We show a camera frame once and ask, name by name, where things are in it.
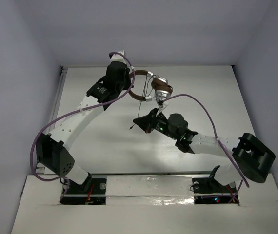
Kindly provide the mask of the brown silver headphones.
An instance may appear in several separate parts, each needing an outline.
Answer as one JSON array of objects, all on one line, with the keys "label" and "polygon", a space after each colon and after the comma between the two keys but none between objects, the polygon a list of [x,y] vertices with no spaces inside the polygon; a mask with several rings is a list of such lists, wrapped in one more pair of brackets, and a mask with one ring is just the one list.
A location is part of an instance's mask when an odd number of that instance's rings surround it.
[{"label": "brown silver headphones", "polygon": [[154,90],[154,95],[156,100],[160,100],[162,98],[169,98],[173,92],[172,86],[168,84],[168,80],[153,74],[150,71],[146,70],[136,70],[135,72],[131,72],[129,74],[130,78],[133,78],[133,76],[146,76],[147,78],[152,78],[151,87],[152,90]]}]

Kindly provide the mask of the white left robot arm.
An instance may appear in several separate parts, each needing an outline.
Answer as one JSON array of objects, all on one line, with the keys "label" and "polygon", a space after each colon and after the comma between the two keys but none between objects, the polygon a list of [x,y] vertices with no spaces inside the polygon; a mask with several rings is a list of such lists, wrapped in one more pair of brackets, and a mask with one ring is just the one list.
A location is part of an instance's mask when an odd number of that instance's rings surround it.
[{"label": "white left robot arm", "polygon": [[69,185],[87,193],[91,188],[92,175],[80,167],[69,153],[74,141],[93,119],[116,101],[122,91],[131,86],[130,69],[124,62],[113,61],[106,74],[86,93],[77,112],[65,118],[48,134],[40,134],[36,142],[39,163],[59,177],[69,179]]}]

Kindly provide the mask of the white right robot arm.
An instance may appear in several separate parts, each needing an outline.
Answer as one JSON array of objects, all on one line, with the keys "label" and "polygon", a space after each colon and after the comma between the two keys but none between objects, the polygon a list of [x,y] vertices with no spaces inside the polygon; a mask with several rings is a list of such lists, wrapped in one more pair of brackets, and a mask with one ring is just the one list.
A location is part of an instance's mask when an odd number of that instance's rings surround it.
[{"label": "white right robot arm", "polygon": [[199,194],[220,193],[229,184],[247,178],[264,183],[276,159],[275,154],[253,134],[239,138],[207,136],[188,128],[181,114],[166,117],[155,108],[149,114],[133,119],[145,133],[153,130],[175,140],[175,146],[184,153],[208,154],[225,157],[228,165],[217,165],[208,177],[193,180],[193,190]]}]

